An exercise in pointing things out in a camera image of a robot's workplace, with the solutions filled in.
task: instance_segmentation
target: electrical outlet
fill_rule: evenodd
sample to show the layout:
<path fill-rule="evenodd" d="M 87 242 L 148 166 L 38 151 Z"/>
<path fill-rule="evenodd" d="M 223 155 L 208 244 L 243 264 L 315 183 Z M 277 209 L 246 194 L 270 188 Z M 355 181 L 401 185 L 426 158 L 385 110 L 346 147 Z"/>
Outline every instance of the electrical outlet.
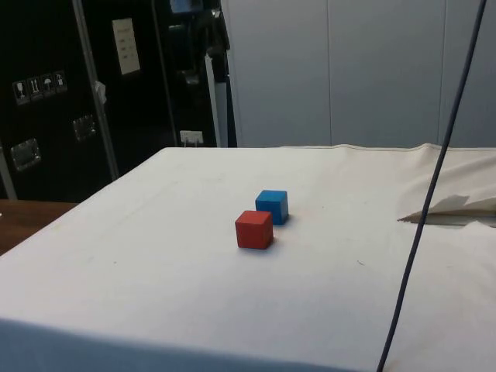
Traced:
<path fill-rule="evenodd" d="M 181 142 L 187 145 L 202 145 L 203 132 L 199 130 L 181 130 Z"/>

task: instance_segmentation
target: white wall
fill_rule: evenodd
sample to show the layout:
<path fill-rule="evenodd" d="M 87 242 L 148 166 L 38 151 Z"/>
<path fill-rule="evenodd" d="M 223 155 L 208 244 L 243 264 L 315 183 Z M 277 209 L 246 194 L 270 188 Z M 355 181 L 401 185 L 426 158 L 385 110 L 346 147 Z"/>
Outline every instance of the white wall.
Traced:
<path fill-rule="evenodd" d="M 228 0 L 242 146 L 328 145 L 327 0 Z"/>
<path fill-rule="evenodd" d="M 239 143 L 440 143 L 477 6 L 224 0 Z M 496 146 L 495 34 L 496 0 L 488 0 L 454 146 Z"/>

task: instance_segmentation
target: red cube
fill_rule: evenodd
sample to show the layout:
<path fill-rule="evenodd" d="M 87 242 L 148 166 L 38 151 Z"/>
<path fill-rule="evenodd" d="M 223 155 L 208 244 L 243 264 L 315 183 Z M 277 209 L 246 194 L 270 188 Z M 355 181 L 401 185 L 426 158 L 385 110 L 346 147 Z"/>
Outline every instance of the red cube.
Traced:
<path fill-rule="evenodd" d="M 270 212 L 245 211 L 236 220 L 239 248 L 266 250 L 274 239 Z"/>

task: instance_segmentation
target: wire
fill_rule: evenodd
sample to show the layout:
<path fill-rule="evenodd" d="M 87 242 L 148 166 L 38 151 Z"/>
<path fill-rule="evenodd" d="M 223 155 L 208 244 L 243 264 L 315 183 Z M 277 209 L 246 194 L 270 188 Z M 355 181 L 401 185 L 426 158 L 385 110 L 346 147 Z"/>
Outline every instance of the wire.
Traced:
<path fill-rule="evenodd" d="M 417 254 L 417 249 L 419 248 L 420 238 L 422 237 L 422 230 L 424 229 L 425 220 L 427 219 L 432 196 L 434 195 L 434 190 L 436 189 L 436 184 L 439 178 L 439 173 L 441 172 L 441 167 L 443 166 L 446 151 L 448 150 L 448 146 L 451 141 L 451 135 L 453 134 L 453 128 L 455 126 L 456 117 L 460 108 L 463 91 L 465 89 L 465 85 L 467 84 L 467 78 L 470 72 L 470 66 L 472 65 L 472 60 L 474 58 L 475 46 L 477 44 L 477 38 L 479 37 L 479 30 L 481 29 L 480 24 L 482 23 L 482 17 L 486 8 L 486 2 L 487 0 L 480 0 L 479 10 L 477 12 L 477 18 L 475 20 L 474 31 L 472 32 L 472 38 L 470 40 L 470 46 L 467 53 L 467 59 L 465 60 L 465 66 L 463 68 L 460 86 L 458 87 L 458 91 L 456 92 L 455 102 L 451 111 L 451 116 L 449 118 L 448 128 L 446 130 L 446 135 L 444 136 L 443 147 L 441 148 L 441 152 L 439 153 L 436 168 L 434 170 L 434 174 L 432 175 L 429 190 L 427 191 L 427 195 L 425 197 L 420 221 L 418 221 L 419 224 L 417 225 L 417 231 L 415 233 L 415 238 L 413 239 L 412 250 L 410 251 L 410 256 L 408 257 L 408 261 L 406 263 L 405 272 L 403 273 L 403 279 L 401 280 L 398 300 L 396 301 L 396 307 L 394 308 L 393 320 L 391 321 L 391 327 L 386 338 L 386 343 L 384 344 L 384 350 L 382 351 L 381 360 L 379 361 L 379 365 L 377 366 L 377 372 L 382 372 L 382 370 L 384 369 L 386 359 L 388 358 L 389 349 L 391 348 L 391 344 L 393 342 L 394 332 L 396 331 L 396 326 L 398 325 L 398 320 L 400 318 L 401 306 L 403 305 L 403 299 L 405 298 L 406 286 L 408 284 L 408 279 L 412 271 L 413 261 L 415 259 L 415 255 Z"/>

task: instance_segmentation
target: table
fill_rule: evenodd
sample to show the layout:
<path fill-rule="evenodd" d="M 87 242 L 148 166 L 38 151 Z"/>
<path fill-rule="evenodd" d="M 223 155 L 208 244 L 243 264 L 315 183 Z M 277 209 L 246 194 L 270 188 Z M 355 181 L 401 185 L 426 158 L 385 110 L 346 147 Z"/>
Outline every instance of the table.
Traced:
<path fill-rule="evenodd" d="M 0 370 L 374 370 L 438 153 L 163 150 L 0 257 Z M 450 150 L 434 205 L 489 205 L 495 168 Z M 241 250 L 262 189 L 291 218 Z M 388 370 L 494 370 L 495 246 L 425 227 Z"/>
<path fill-rule="evenodd" d="M 77 204 L 0 199 L 0 256 Z"/>

